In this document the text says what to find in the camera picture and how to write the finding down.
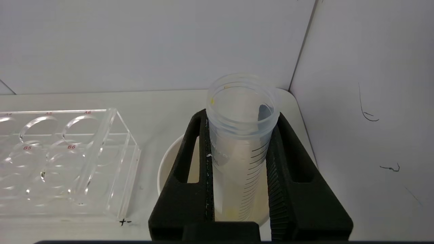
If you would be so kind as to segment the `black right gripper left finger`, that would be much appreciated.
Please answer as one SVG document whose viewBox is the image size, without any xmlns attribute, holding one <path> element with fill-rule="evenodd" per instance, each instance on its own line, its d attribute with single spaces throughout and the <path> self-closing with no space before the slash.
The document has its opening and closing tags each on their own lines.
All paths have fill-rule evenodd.
<svg viewBox="0 0 434 244">
<path fill-rule="evenodd" d="M 194 146 L 199 141 L 199 180 L 188 177 Z M 167 181 L 148 220 L 152 239 L 181 239 L 190 224 L 213 222 L 213 164 L 206 110 L 191 118 Z"/>
</svg>

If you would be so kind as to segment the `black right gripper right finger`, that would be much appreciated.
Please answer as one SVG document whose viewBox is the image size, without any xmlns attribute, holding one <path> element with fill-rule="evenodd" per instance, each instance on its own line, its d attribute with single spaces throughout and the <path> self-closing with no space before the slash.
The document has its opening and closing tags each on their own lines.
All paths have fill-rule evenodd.
<svg viewBox="0 0 434 244">
<path fill-rule="evenodd" d="M 353 221 L 280 114 L 266 155 L 273 241 L 347 241 Z"/>
</svg>

